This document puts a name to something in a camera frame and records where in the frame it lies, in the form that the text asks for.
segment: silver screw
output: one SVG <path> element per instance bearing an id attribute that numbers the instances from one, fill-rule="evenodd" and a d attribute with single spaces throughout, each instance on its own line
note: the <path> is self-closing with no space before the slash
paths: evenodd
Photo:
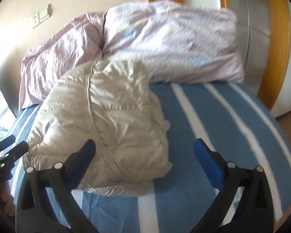
<path id="1" fill-rule="evenodd" d="M 60 169 L 60 168 L 63 167 L 63 163 L 62 163 L 62 162 L 57 162 L 57 163 L 54 165 L 54 167 L 55 167 L 56 169 Z"/>
<path id="2" fill-rule="evenodd" d="M 31 173 L 31 172 L 33 172 L 33 167 L 32 166 L 27 168 L 27 173 Z"/>
<path id="3" fill-rule="evenodd" d="M 236 167 L 236 164 L 234 162 L 232 162 L 232 161 L 229 161 L 229 162 L 227 162 L 227 166 L 229 168 L 235 168 Z"/>
<path id="4" fill-rule="evenodd" d="M 257 171 L 258 171 L 258 172 L 263 172 L 264 169 L 263 169 L 263 167 L 261 167 L 261 166 L 257 166 Z"/>

